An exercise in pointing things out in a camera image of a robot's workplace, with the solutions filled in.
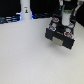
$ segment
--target white tabletop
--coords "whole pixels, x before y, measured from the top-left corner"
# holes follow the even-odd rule
[[[45,38],[50,18],[0,24],[0,84],[84,84],[84,27],[72,50]]]

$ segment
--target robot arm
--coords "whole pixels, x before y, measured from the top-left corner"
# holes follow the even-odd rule
[[[71,49],[74,44],[75,15],[84,0],[77,0],[77,7],[70,4],[71,0],[59,0],[60,9],[52,16],[49,28],[46,28],[45,37],[59,46]]]

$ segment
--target black object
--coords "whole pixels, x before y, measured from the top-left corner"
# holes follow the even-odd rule
[[[0,24],[8,23],[4,17],[0,17]]]
[[[70,38],[70,37],[65,36],[64,32],[66,32],[65,31],[66,28],[69,28],[69,29],[71,29],[71,33],[74,34],[74,27],[75,27],[75,24],[76,24],[76,16],[74,16],[73,13],[74,13],[74,9],[72,11],[71,18],[70,18],[70,22],[72,24],[74,24],[74,26],[73,26],[73,28],[70,28],[69,26],[62,25],[61,11],[60,10],[55,11],[49,25],[53,25],[53,23],[56,24],[56,30],[53,31],[50,28],[46,28],[45,37],[47,39],[50,39],[51,41],[53,41],[53,37],[57,38],[57,39],[60,39],[63,42],[62,46],[66,47],[66,48],[69,48],[69,49],[72,49],[72,46],[73,46],[75,40]]]

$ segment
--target white table surface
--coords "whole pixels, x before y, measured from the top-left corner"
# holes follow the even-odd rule
[[[72,50],[45,38],[50,18],[0,24],[0,84],[84,84],[84,27]]]

